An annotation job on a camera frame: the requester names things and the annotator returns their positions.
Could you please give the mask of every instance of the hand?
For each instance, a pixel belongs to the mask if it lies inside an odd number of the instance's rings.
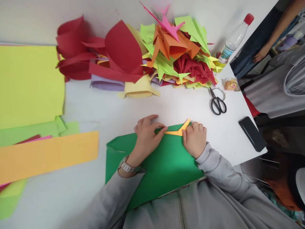
[[[270,45],[265,44],[261,50],[253,57],[253,62],[257,63],[260,62],[264,57],[268,54],[269,50],[271,49]]]
[[[190,155],[197,159],[204,151],[207,144],[207,129],[202,124],[194,122],[182,130],[183,145]]]
[[[136,145],[129,155],[126,163],[132,167],[138,167],[142,162],[157,148],[167,127],[162,123],[156,122],[151,124],[152,119],[157,118],[158,115],[152,114],[138,121],[134,127],[138,138]],[[155,129],[161,127],[162,130],[156,135]]]

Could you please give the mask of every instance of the pink origami crane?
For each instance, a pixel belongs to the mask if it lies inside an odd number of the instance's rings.
[[[185,24],[185,22],[182,22],[181,24],[179,24],[178,26],[173,26],[170,24],[170,22],[168,21],[167,17],[165,16],[168,8],[170,5],[168,5],[165,10],[160,11],[162,13],[162,22],[160,20],[158,20],[143,4],[142,6],[144,7],[145,10],[147,10],[147,12],[149,12],[149,14],[151,16],[154,17],[154,19],[156,19],[158,21],[158,23],[161,25],[161,27],[163,29],[165,29],[169,34],[171,34],[177,41],[179,41],[178,35],[177,35],[177,31],[181,28],[181,26],[183,26]]]

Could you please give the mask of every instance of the black phone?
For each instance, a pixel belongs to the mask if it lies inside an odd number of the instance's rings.
[[[254,149],[257,152],[261,152],[266,146],[266,142],[259,133],[256,126],[251,121],[251,119],[247,116],[240,120],[238,123],[242,127],[250,142],[252,143]]]

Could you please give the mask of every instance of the person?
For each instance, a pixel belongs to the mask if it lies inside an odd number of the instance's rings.
[[[237,79],[246,75],[298,23],[305,0],[279,0],[230,63]]]
[[[156,117],[145,117],[135,126],[137,141],[126,160],[129,166],[139,167],[159,145],[167,127],[152,124]],[[154,131],[159,127],[162,130],[156,135]],[[255,184],[236,173],[206,138],[207,129],[197,122],[183,131],[184,147],[208,179],[125,212],[145,171],[125,171],[127,167],[121,166],[89,204],[78,228],[300,228]]]

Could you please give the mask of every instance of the wristwatch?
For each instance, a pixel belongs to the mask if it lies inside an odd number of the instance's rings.
[[[125,156],[125,157],[121,160],[120,165],[119,165],[118,168],[122,168],[122,170],[124,170],[125,172],[139,172],[139,170],[141,169],[141,167],[140,167],[140,166],[139,166],[139,167],[132,167],[132,166],[128,165],[128,164],[126,163],[127,159],[128,159],[128,156]]]

